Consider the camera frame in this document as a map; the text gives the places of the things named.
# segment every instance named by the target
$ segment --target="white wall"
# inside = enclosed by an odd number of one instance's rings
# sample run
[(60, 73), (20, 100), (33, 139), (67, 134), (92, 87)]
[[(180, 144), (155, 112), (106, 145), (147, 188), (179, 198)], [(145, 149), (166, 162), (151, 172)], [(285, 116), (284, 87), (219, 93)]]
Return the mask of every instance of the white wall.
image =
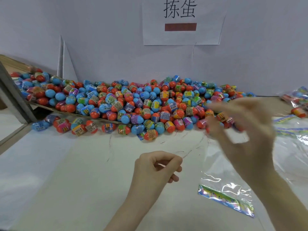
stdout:
[(79, 80), (178, 74), (258, 95), (308, 85), (308, 0), (230, 0), (219, 46), (143, 46), (141, 0), (0, 0), (0, 53), (53, 72), (59, 36)]

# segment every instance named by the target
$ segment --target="pile of toy eggs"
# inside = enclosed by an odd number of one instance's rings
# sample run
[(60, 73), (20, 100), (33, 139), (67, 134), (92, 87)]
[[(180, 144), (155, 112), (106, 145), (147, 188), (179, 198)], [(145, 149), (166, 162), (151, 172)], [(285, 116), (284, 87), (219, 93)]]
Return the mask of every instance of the pile of toy eggs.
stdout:
[[(126, 80), (120, 80), (111, 85), (102, 81), (92, 83), (85, 80), (81, 83), (63, 80), (40, 71), (11, 76), (30, 101), (93, 119), (101, 117), (122, 122), (123, 125), (118, 126), (119, 134), (132, 132), (146, 140), (155, 139), (164, 131), (172, 133), (176, 129), (192, 129), (193, 124), (209, 132), (205, 117), (215, 116), (215, 113), (207, 108), (208, 103), (255, 96), (237, 91), (236, 86), (226, 84), (218, 87), (215, 83), (180, 79), (177, 75), (167, 77), (160, 83), (151, 80), (146, 84), (129, 84)], [(216, 118), (225, 128), (234, 126), (233, 119), (224, 113), (217, 113)], [(71, 130), (67, 127), (69, 124), (60, 124), (65, 126), (63, 132)], [(116, 127), (113, 124), (104, 125), (103, 128), (109, 133)]]

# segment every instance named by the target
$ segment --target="table surface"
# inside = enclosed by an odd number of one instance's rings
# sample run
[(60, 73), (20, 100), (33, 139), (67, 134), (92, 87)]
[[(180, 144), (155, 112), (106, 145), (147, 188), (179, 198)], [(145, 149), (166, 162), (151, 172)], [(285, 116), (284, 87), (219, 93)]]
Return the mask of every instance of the table surface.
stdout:
[[(231, 129), (228, 133), (237, 142), (246, 138)], [(255, 218), (198, 195), (206, 149), (212, 141), (204, 131), (174, 132), (147, 142), (115, 132), (87, 133), (77, 138), (69, 133), (59, 135), (51, 128), (40, 133), (31, 131), (9, 153), (14, 154), (29, 139), (37, 140), (30, 151), (37, 151), (41, 158), (28, 162), (31, 172), (24, 180), (36, 175), (38, 180), (32, 181), (38, 192), (24, 204), (13, 230), (103, 230), (127, 195), (134, 161), (141, 153), (156, 150), (182, 156), (183, 171), (178, 174), (178, 183), (166, 185), (137, 230), (274, 230), (254, 194)]]

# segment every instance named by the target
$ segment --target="paper sign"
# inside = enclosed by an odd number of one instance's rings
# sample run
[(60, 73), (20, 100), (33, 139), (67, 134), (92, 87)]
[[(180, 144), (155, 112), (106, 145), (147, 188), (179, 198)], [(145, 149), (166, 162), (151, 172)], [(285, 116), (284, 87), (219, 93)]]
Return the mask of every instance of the paper sign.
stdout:
[(218, 45), (228, 0), (142, 0), (144, 45)]

